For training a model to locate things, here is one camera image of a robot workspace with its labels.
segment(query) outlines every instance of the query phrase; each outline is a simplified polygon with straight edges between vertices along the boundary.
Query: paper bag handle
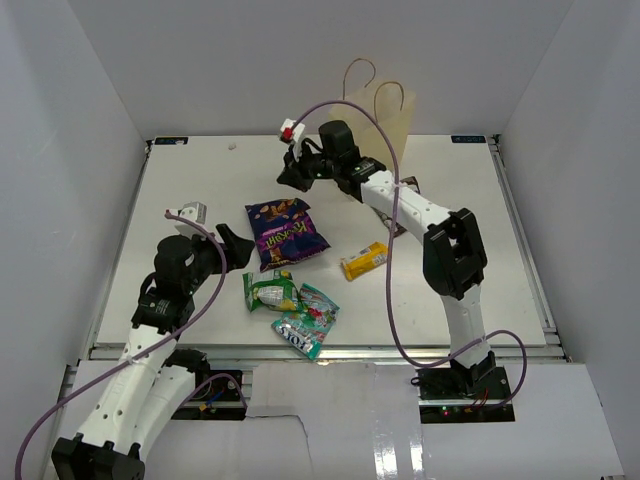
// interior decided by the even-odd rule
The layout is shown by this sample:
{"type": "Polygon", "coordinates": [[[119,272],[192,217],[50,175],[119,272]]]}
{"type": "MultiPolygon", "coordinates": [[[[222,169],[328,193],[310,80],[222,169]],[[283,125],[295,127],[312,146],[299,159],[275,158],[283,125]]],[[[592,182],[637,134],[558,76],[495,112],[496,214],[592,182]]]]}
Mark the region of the paper bag handle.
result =
{"type": "Polygon", "coordinates": [[[369,80],[367,83],[364,84],[364,88],[367,88],[369,84],[373,82],[373,79],[376,78],[376,66],[373,64],[373,62],[368,58],[361,58],[361,57],[356,58],[353,62],[349,64],[347,69],[344,71],[344,77],[342,77],[342,99],[343,100],[347,93],[347,75],[349,74],[349,70],[351,69],[353,64],[358,62],[367,62],[369,65],[371,65],[371,68],[373,68],[373,75],[371,76],[371,80],[369,80]]]}
{"type": "Polygon", "coordinates": [[[398,87],[400,87],[400,92],[402,93],[402,101],[400,102],[400,111],[402,111],[402,108],[404,107],[404,87],[402,86],[402,84],[400,82],[396,82],[395,80],[382,82],[376,89],[376,93],[373,95],[373,116],[376,118],[376,122],[378,121],[378,109],[376,108],[376,100],[378,99],[378,92],[382,87],[389,84],[398,85],[398,87]]]}

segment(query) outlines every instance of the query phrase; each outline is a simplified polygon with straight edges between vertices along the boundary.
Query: colorful candy wrapper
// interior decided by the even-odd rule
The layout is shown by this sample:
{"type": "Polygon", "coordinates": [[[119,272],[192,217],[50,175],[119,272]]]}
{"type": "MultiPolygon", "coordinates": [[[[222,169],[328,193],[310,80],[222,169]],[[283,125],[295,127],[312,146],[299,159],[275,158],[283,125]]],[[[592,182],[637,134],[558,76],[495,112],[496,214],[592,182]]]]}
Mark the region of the colorful candy wrapper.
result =
{"type": "Polygon", "coordinates": [[[352,281],[363,273],[382,265],[387,261],[387,246],[376,242],[369,245],[357,255],[343,258],[340,264],[344,270],[347,280],[352,281]]]}
{"type": "Polygon", "coordinates": [[[245,205],[260,253],[260,271],[298,263],[329,248],[300,200],[245,205]]]}
{"type": "Polygon", "coordinates": [[[306,283],[300,289],[306,312],[285,313],[271,324],[291,345],[315,360],[327,333],[336,321],[340,307],[321,291],[306,283]]]}
{"type": "Polygon", "coordinates": [[[261,305],[278,312],[302,311],[304,306],[298,297],[291,273],[273,270],[265,273],[245,273],[244,298],[247,308],[253,312],[261,305]]]}

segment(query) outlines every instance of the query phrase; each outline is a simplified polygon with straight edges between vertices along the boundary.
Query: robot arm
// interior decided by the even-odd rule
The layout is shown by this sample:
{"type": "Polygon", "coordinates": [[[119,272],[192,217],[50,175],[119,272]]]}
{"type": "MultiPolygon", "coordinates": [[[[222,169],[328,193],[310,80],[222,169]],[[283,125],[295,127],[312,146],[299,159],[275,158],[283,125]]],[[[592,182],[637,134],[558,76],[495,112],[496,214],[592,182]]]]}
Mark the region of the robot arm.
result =
{"type": "MultiPolygon", "coordinates": [[[[206,207],[200,203],[174,212],[204,225],[206,207]]],[[[180,222],[176,227],[182,235],[158,244],[155,272],[142,284],[120,358],[130,365],[110,378],[76,436],[59,438],[54,446],[51,458],[60,480],[142,480],[144,460],[156,437],[194,389],[196,372],[209,371],[202,353],[174,351],[178,338],[133,360],[184,326],[194,311],[195,291],[210,275],[222,273],[214,245],[180,222]]],[[[227,271],[245,267],[254,243],[236,236],[227,225],[216,229],[224,241],[227,271]]]]}
{"type": "MultiPolygon", "coordinates": [[[[304,125],[287,120],[280,139],[289,144],[278,183],[307,191],[317,179],[333,179],[348,195],[377,210],[392,214],[394,176],[375,159],[362,157],[346,123],[320,126],[322,148],[314,153],[304,143],[304,125]]],[[[451,361],[451,366],[473,386],[495,367],[493,352],[484,339],[480,283],[487,257],[475,216],[467,209],[451,212],[406,185],[399,186],[398,223],[423,246],[423,274],[442,299],[451,350],[481,339],[451,361]]]]}

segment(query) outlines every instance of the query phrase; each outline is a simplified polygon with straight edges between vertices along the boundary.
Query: white tabletop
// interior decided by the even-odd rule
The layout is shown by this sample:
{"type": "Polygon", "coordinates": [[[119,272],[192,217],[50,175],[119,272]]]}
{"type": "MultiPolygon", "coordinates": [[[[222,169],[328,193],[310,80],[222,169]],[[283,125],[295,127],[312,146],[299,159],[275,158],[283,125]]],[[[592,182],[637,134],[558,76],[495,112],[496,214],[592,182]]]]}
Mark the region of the white tabletop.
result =
{"type": "MultiPolygon", "coordinates": [[[[131,225],[124,242],[97,344],[121,345],[128,336],[140,283],[153,269],[157,243],[175,234],[163,217],[166,208],[198,200],[208,206],[207,226],[227,223],[238,235],[253,238],[247,204],[300,197],[310,206],[317,230],[332,248],[291,266],[298,285],[309,283],[340,307],[325,340],[332,346],[391,346],[384,299],[384,268],[348,282],[339,266],[375,241],[386,243],[387,230],[366,205],[350,199],[331,181],[317,181],[307,193],[278,185],[284,146],[275,136],[191,137],[186,145],[153,147],[131,225]]],[[[453,144],[449,136],[412,136],[401,176],[415,175],[431,201],[476,214],[488,257],[482,283],[487,332],[507,328],[527,345],[544,345],[541,318],[534,302],[516,236],[486,144],[453,144]]],[[[442,303],[422,276],[422,247],[409,233],[395,242],[393,304],[401,339],[407,346],[446,346],[449,333],[442,303]]],[[[244,271],[257,271],[256,250],[244,271]]],[[[227,276],[209,312],[182,339],[195,345],[282,345],[265,309],[249,313],[243,300],[242,271],[227,276]]],[[[218,277],[195,294],[196,309],[210,295],[218,277]]],[[[509,337],[492,343],[510,345],[509,337]]]]}

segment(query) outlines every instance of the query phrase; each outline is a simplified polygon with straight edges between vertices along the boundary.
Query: green snack bag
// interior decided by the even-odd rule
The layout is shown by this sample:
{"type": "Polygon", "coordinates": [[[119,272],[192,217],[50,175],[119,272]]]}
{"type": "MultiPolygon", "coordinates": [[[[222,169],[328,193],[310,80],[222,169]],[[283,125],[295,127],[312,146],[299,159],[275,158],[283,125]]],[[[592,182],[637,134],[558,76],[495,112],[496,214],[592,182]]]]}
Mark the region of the green snack bag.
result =
{"type": "Polygon", "coordinates": [[[340,307],[306,283],[300,289],[300,299],[306,312],[285,313],[271,326],[310,360],[315,360],[322,349],[322,342],[336,321],[340,307]]]}
{"type": "Polygon", "coordinates": [[[253,312],[266,305],[278,312],[296,312],[304,309],[298,298],[291,273],[286,270],[271,270],[265,273],[245,273],[244,298],[247,308],[253,312]]]}

